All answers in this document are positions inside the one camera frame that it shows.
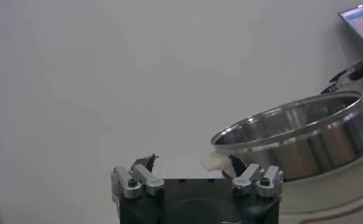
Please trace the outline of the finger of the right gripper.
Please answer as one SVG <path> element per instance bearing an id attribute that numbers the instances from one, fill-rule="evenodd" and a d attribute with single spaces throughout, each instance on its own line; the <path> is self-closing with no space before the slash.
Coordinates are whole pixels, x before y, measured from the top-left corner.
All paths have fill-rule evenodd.
<path id="1" fill-rule="evenodd" d="M 344 69 L 343 71 L 337 73 L 330 80 L 330 83 L 349 82 L 351 80 L 351 78 L 350 78 L 351 73 L 352 73 L 352 69 Z"/>
<path id="2" fill-rule="evenodd" d="M 331 85 L 327 86 L 324 90 L 322 90 L 320 93 L 321 94 L 333 93 L 338 91 L 339 89 L 341 89 L 341 84 L 332 83 Z"/>

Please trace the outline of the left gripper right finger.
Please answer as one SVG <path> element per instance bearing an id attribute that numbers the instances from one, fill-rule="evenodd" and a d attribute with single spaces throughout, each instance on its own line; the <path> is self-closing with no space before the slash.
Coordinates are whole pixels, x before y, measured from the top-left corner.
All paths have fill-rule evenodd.
<path id="1" fill-rule="evenodd" d="M 252 191 L 264 198 L 282 196 L 284 175 L 279 167 L 269 166 L 267 169 L 263 169 L 259 164 L 247 164 L 234 155 L 230 155 L 229 159 L 236 173 L 231 181 L 235 196 L 243 197 Z"/>

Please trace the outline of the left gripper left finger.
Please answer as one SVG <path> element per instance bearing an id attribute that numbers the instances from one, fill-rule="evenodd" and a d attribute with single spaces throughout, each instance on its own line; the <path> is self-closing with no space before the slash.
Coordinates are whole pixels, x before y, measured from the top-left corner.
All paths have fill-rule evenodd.
<path id="1" fill-rule="evenodd" d="M 165 193 L 165 181 L 153 175 L 153 166 L 158 156 L 137 159 L 129 169 L 115 167 L 111 171 L 111 193 L 114 200 L 140 198 L 144 192 L 149 196 L 161 197 Z"/>

